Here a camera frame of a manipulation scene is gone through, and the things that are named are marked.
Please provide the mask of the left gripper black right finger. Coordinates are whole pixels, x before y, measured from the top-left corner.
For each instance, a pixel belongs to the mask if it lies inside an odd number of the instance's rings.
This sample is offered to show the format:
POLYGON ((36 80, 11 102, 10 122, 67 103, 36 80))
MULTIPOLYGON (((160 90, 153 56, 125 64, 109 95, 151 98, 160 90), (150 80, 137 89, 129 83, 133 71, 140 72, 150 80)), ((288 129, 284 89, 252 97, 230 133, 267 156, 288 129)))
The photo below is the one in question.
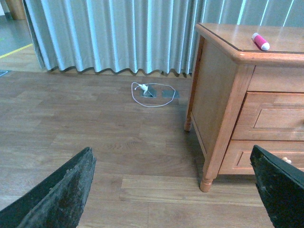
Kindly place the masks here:
POLYGON ((304 226, 304 172, 258 145, 250 155, 256 188, 275 228, 304 226))

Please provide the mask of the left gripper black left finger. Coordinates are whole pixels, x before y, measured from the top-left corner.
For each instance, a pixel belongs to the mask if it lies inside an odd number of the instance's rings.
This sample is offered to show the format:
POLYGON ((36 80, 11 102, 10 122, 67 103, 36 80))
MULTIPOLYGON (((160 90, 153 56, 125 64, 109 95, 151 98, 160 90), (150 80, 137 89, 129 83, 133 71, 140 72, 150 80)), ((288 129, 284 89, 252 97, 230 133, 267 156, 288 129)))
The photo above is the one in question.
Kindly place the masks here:
POLYGON ((93 182, 96 158, 90 147, 0 212, 2 228, 75 228, 93 182))

